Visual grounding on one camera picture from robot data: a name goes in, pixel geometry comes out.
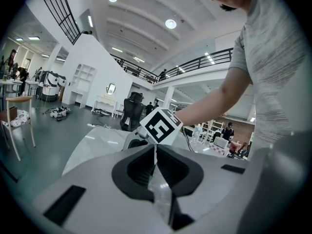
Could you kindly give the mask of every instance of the hair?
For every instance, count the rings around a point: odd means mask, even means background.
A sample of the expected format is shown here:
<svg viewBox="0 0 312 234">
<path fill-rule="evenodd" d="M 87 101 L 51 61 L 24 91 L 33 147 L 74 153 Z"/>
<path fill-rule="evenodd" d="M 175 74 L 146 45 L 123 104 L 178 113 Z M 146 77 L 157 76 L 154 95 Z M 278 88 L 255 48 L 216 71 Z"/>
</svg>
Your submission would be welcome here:
<svg viewBox="0 0 312 234">
<path fill-rule="evenodd" d="M 225 11 L 233 11 L 233 10 L 236 10 L 235 8 L 232 8 L 230 6 L 227 6 L 227 5 L 220 5 L 220 8 L 225 10 Z"/>
</svg>

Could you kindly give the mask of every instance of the man in gray t-shirt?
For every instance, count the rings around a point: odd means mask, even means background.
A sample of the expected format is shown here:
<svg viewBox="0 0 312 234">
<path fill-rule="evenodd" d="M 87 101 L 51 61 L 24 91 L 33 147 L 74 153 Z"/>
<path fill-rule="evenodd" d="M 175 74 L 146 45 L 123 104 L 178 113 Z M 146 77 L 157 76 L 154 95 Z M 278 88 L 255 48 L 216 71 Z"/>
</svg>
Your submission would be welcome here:
<svg viewBox="0 0 312 234">
<path fill-rule="evenodd" d="M 311 129 L 311 50 L 283 0 L 216 1 L 227 11 L 243 9 L 247 21 L 221 87 L 176 116 L 184 125 L 217 118 L 252 83 L 256 126 L 250 158 L 255 150 L 272 147 L 284 136 Z"/>
</svg>

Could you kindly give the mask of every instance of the bottle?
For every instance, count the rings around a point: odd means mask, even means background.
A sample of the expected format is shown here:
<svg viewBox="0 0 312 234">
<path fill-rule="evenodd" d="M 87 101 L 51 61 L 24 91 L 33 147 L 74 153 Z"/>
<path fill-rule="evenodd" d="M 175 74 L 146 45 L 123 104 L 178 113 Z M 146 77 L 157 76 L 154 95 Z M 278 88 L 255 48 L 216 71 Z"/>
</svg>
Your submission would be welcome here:
<svg viewBox="0 0 312 234">
<path fill-rule="evenodd" d="M 198 124 L 197 126 L 194 127 L 191 142 L 194 142 L 194 143 L 197 142 L 200 134 L 201 134 L 201 126 L 200 124 Z"/>
<path fill-rule="evenodd" d="M 4 73 L 3 73 L 3 81 L 7 81 L 8 80 L 8 74 L 9 74 L 9 65 L 6 65 L 5 66 L 5 69 L 4 69 Z"/>
</svg>

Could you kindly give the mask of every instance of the black rectangular slot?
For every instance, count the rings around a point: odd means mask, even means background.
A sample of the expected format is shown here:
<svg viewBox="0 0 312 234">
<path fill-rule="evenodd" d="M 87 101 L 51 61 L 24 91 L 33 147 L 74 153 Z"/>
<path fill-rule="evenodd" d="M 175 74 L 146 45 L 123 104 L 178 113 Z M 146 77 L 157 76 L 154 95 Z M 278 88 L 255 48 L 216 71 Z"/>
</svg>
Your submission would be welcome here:
<svg viewBox="0 0 312 234">
<path fill-rule="evenodd" d="M 83 187 L 72 185 L 43 215 L 61 226 L 85 191 Z"/>
<path fill-rule="evenodd" d="M 237 174 L 243 174 L 245 171 L 245 168 L 237 167 L 237 166 L 231 166 L 231 165 L 224 165 L 221 167 L 224 170 L 237 173 Z"/>
</svg>

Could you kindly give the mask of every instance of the mirror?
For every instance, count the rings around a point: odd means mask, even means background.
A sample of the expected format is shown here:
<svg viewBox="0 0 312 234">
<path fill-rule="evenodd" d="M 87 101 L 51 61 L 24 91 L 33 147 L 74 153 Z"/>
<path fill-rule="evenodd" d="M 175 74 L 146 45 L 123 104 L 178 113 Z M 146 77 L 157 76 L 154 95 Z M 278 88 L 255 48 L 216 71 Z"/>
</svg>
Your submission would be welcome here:
<svg viewBox="0 0 312 234">
<path fill-rule="evenodd" d="M 108 93 L 109 95 L 112 95 L 116 90 L 116 86 L 112 83 L 109 83 L 106 87 L 106 93 Z"/>
</svg>

